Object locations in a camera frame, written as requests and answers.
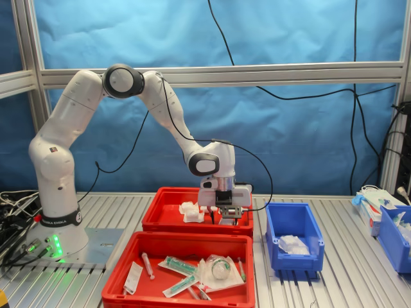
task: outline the metal table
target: metal table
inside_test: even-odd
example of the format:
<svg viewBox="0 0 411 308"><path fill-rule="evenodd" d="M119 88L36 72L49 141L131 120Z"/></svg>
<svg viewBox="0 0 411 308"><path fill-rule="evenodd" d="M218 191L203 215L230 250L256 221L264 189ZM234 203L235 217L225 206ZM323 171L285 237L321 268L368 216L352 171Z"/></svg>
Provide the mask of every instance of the metal table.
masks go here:
<svg viewBox="0 0 411 308"><path fill-rule="evenodd" d="M81 202L84 223L94 228L124 228L115 256L107 269L58 268L47 263L11 268L0 278L0 289L10 307L103 307L101 290L129 237L141 231L141 220L154 193L94 193ZM351 205L350 197L275 196L274 201L307 202L320 226L326 253L318 279L306 273L275 274L265 241L264 210L254 213L254 273L256 307L411 308L411 275L398 275L379 242ZM266 195L253 196L262 207Z"/></svg>

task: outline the wire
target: wire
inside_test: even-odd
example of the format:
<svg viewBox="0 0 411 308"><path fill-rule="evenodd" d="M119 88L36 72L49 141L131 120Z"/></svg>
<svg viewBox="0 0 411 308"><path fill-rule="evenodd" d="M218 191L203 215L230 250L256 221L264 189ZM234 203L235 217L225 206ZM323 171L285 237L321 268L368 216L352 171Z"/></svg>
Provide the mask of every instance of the wire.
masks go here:
<svg viewBox="0 0 411 308"><path fill-rule="evenodd" d="M3 192L0 192L0 200L3 201L3 202L5 202L5 203L7 203L7 204L9 204L9 205L11 205L11 206L13 206L13 207L19 208L19 209L20 209L22 212L24 212L26 215L29 215L29 217L33 217L30 213L28 213L28 212L26 212L24 209L22 209L22 208L19 206L18 203L22 202L23 200L27 200L27 199L30 199L30 198L38 195L39 192L35 192L34 194L31 194L31 195L29 195L29 196L27 196L27 197L23 197L23 198L21 198L20 200L15 201L14 203L9 202L9 201L7 201L7 200L5 200L5 199L3 199L3 198L1 197L2 194L6 194L6 193L7 193L7 194L10 194L10 193L23 193L23 192L26 193L26 192L32 192L32 191L30 191L30 190L29 190L29 191L3 191Z"/></svg>
<svg viewBox="0 0 411 308"><path fill-rule="evenodd" d="M30 260L30 261L27 261L27 262L24 262L24 263L19 263L19 264L11 264L11 265L9 265L9 266L24 266L24 265L33 263L34 261L37 261L37 260L39 260L39 259L40 259L40 257L36 257L36 258L34 258L33 260Z"/></svg>
<svg viewBox="0 0 411 308"><path fill-rule="evenodd" d="M400 131L398 131L398 130L393 130L392 132L389 132L388 134L391 135L392 133L400 133L400 134L402 134L402 135L406 135L405 132L400 132Z"/></svg>
<svg viewBox="0 0 411 308"><path fill-rule="evenodd" d="M223 37L223 40L224 40L224 43L225 43L225 47L227 48L227 52L229 53L229 56L230 56L231 64L234 66L235 64L234 64L234 61L232 60L232 56L231 56L231 52L230 52L229 45L227 44L227 40L225 39L225 35L224 35L223 30L221 30L220 25L218 24L218 22L217 22L217 20L216 20L216 17L214 16L213 9L211 8L211 2L210 2L210 0L208 0L208 6L210 7L211 16L213 16L214 22L216 23L218 29L220 30L221 36Z"/></svg>
<svg viewBox="0 0 411 308"><path fill-rule="evenodd" d="M368 95L368 94L372 94L372 93L381 92L381 91L384 91L384 90L387 90L387 89L394 88L394 87L396 87L396 86L397 86L397 85L390 85L389 87L385 87L385 88L378 89L378 90L375 90L375 91L371 91L371 92L367 92L367 93L359 94L358 96L364 96L364 95Z"/></svg>
<svg viewBox="0 0 411 308"><path fill-rule="evenodd" d="M394 152L394 153L398 154L400 157L403 156L400 152L394 151L393 149L385 149L385 150L386 150L386 151Z"/></svg>
<svg viewBox="0 0 411 308"><path fill-rule="evenodd" d="M218 141L216 141L216 140L214 140L214 139L194 139L194 138L187 138L186 136L184 136L184 135L182 134L182 132L180 132L180 130L179 130L179 129L177 128L177 126L175 125L174 120L173 120L173 117L171 116L170 106L169 106L169 104L168 104L168 97L167 97L165 79L164 79L164 77L162 77L161 79L162 79L162 88L163 88L163 90L164 90L164 95L166 96L166 104L167 104L168 115L170 116L171 122L173 123L173 126L174 126L175 130L178 131L178 133L181 135L181 137L183 137L185 140L189 140L189 141L219 142L219 143L227 144L227 145L229 145L229 146L234 146L234 147L239 148L239 149L242 149L243 151L246 151L248 154L254 156L254 157L263 165L265 171L266 171L267 174L268 174L268 177L270 178L270 183L271 183L271 195L270 195L270 199L268 200L267 204L266 204L264 207L262 207L262 208L260 208L260 209L249 209L248 211L262 210L262 209L264 209L264 208L270 203L270 201L271 201L271 199L272 199L272 195L273 195L273 184L272 184L272 177L271 177L270 171L268 170L268 168L266 167L266 165L263 163L263 161L262 161L257 155L253 154L253 153L250 152L249 150L243 148L242 146L238 146L238 145L236 145L236 144L233 144L233 143L231 143L231 142L226 142L226 141L223 141L223 140L218 140Z"/></svg>
<svg viewBox="0 0 411 308"><path fill-rule="evenodd" d="M25 240L28 231L30 230L31 226L33 225L33 224L31 224L32 220L33 220L33 218L30 218L30 219L29 219L29 221L28 221L28 223L27 223L27 226L23 229L23 230L24 230L23 235L22 235L16 242L14 242L14 244L13 244L13 245L9 248L9 250L6 252L6 254L4 255L4 258L3 258L3 261L2 261L2 263L1 263L1 265L0 265L0 267L1 267L1 266L9 266L8 260L9 260L10 257L13 255L14 251L16 250L16 248Z"/></svg>
<svg viewBox="0 0 411 308"><path fill-rule="evenodd" d="M353 148L353 153L354 153L354 165L351 170L351 176L349 177L349 192L351 195L353 195L353 177L354 177L354 171L355 171L355 166L357 165L357 153L355 151L355 146L354 146L354 137L353 137L353 132L354 132L354 119L355 119L355 109L356 109L356 101L354 98L354 107L353 107L353 116L351 118L351 130L350 130L350 140L351 140L351 147Z"/></svg>
<svg viewBox="0 0 411 308"><path fill-rule="evenodd" d="M225 39L225 35L224 35L224 33L223 33L220 25L218 24L218 22L217 22L217 20L216 20L216 18L215 18L215 16L214 16L214 12L213 12L213 9L212 9L212 7L211 7L211 2L210 2L210 0L208 0L208 5L209 5L209 7L210 7L210 12L211 12L211 15L213 16L214 22L215 22L215 24L217 25L217 27L218 27L218 29L220 30L220 33L221 33L221 35L222 35L222 37L223 37L223 40L224 40L224 43L225 43L225 47L226 47L227 52L228 52L229 57L230 57L231 64L232 64L233 66L235 66L234 60L232 59L232 55L231 55L231 52L230 52L230 48L229 48L229 46L228 46L227 40ZM356 57L357 57L357 43L356 43L356 41L357 41L357 11L358 11L358 0L355 1L355 9L354 9L354 62L356 62ZM392 88L392 87L395 87L395 86L396 86L396 85L391 85L391 86L385 87L385 88L383 88L383 89L374 90L374 91L371 91L371 92L368 92L368 93L361 94L361 96L363 96L363 95L368 95L368 94L375 93L375 92L379 92L379 91L382 91L382 90L386 90L386 89L389 89L389 88ZM274 93L272 93L272 92L264 89L263 87L260 87L260 86L256 86L256 87L257 87L258 89L266 92L267 94L269 94L269 95L277 98L277 99L281 99L281 100L285 100L285 101L291 101L291 100L295 100L295 99L321 98L321 97L323 97L323 96L328 96L328 95L336 94L336 93L343 92L343 91L352 92L352 93L354 94L354 107L353 107L353 116L352 116L352 120L351 120L350 139L351 139L351 146L352 146L352 148L353 148L353 153L354 153L354 165L353 165L353 169L352 169L352 171L351 171L350 182L349 182L349 185L350 185L350 193L353 194L353 176L354 176L354 171L355 171L355 167L356 167L356 163L357 163L357 155L356 155L355 146L354 146L354 140L353 140L353 130L354 130L354 118L355 118L356 102L358 103L358 107L360 108L360 112L361 112L361 115L362 115L363 131L364 131L365 140L367 141L367 143L369 144L369 146L372 148L372 150L375 152L375 154L376 154L376 156L377 156L377 159L378 159L378 168L381 167L380 155L379 155L378 152L375 150L375 147L371 144L371 142L370 142L370 140L368 139L368 136L367 136L367 132L366 132L366 129L365 129L365 118L364 118L364 115L363 115L363 110L362 110L362 107L361 107L360 100L358 99L359 96L358 96L357 93L356 93L356 84L354 84L354 89L348 89L348 88L346 88L346 89L341 89L341 90L337 90L337 91L333 91L333 92L328 92L328 93L324 93L324 94L319 94L319 95L300 96L300 97L295 97L295 98L283 98L283 97L281 97L281 96L275 95Z"/></svg>
<svg viewBox="0 0 411 308"><path fill-rule="evenodd" d="M82 200L92 191L92 189L94 188L94 185L96 185L98 176L100 175L100 168L98 167L98 165L96 165L96 166L97 166L97 175L96 175L96 179L94 180L94 183L91 185L89 191L87 191L87 192L84 194L84 196L82 196L82 197L80 198L80 200L77 201L77 203L79 203L80 201L82 201Z"/></svg>
<svg viewBox="0 0 411 308"><path fill-rule="evenodd" d="M84 196L82 196L82 197L77 201L77 203L80 202L80 201L82 201L82 200L92 191L92 189L93 189L94 186L96 185L98 176L100 175L100 171L101 171L101 172L104 172L104 173L115 173L115 172L119 171L119 170L121 169L121 167L124 166L124 164L126 163L126 161L128 160L128 158L129 158L129 157L131 156L131 154L133 153L134 148L136 147L137 140L139 140L140 133L141 133L141 130L143 129L144 123L146 122L148 113L149 113L149 111L147 111L146 116L144 117L143 122L141 123L141 127L140 127L139 133L137 134L137 137L136 137L136 139L135 139L135 141L134 141L133 148L131 149L130 153L127 155L127 157L125 158L125 160L123 161L123 163L122 163L117 169L115 169L115 170L113 170L113 171L103 170L102 168L100 168L100 166L99 166L99 164L98 164L97 161L94 162L94 163L96 164L96 167L97 167L96 179L94 180L94 183L91 185L89 191L87 191L87 192L84 194Z"/></svg>

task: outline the white box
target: white box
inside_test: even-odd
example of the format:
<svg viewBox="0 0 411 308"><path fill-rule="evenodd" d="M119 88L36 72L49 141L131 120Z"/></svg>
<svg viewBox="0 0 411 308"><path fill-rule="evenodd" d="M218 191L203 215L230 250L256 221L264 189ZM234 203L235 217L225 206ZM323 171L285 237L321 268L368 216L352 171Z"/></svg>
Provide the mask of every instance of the white box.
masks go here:
<svg viewBox="0 0 411 308"><path fill-rule="evenodd" d="M371 236L378 236L380 233L381 212L373 207L367 200L362 200L359 205L355 205L359 211L362 221L367 226Z"/></svg>

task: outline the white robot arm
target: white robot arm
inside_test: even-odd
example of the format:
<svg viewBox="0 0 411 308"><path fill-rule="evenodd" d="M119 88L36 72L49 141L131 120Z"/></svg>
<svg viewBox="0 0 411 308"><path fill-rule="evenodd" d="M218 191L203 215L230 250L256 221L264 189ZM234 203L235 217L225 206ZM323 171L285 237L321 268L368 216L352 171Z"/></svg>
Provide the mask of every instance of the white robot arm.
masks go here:
<svg viewBox="0 0 411 308"><path fill-rule="evenodd" d="M208 176L201 181L199 205L217 206L225 218L240 218L241 208L250 206L249 185L234 183L233 146L216 141L201 147L190 140L180 101L160 73L141 74L123 64L113 65L103 76L79 71L64 89L53 113L29 148L39 184L42 217L40 224L28 232L26 242L38 239L41 245L50 245L50 254L44 258L59 259L87 244L69 148L85 131L104 97L130 96L141 98L157 122L174 136L189 170L197 176Z"/></svg>

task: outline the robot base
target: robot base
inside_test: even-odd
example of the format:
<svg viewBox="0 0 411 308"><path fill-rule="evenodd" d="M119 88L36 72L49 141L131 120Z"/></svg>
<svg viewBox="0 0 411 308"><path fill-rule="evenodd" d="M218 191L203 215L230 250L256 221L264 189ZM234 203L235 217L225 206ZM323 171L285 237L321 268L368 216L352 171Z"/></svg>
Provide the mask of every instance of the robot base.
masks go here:
<svg viewBox="0 0 411 308"><path fill-rule="evenodd" d="M102 229L86 228L83 229L89 242L79 252L53 259L55 262L47 264L48 267L59 267L61 263L69 264L71 267L81 266L83 268L105 268L112 259L117 243L120 242L124 229ZM31 257L25 257L21 262L29 261ZM44 264L50 261L49 257L34 261L29 266Z"/></svg>
<svg viewBox="0 0 411 308"><path fill-rule="evenodd" d="M26 245L38 240L39 246L33 252L38 255L45 247L50 246L50 251L42 259L56 261L84 248L89 242L82 224L64 227L45 227L37 223L26 236Z"/></svg>

